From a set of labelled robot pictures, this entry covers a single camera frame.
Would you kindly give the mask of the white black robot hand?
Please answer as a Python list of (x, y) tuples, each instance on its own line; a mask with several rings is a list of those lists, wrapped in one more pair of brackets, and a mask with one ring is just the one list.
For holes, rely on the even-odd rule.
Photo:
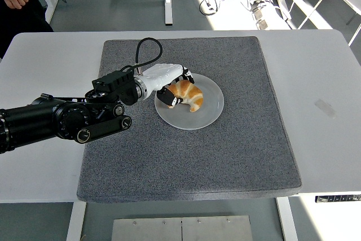
[(175, 106), (183, 102), (183, 99), (177, 98), (166, 85), (178, 82), (181, 78), (194, 83), (190, 70), (180, 64), (155, 64), (134, 78), (140, 100), (147, 99), (153, 91), (157, 91), (158, 99), (168, 106)]

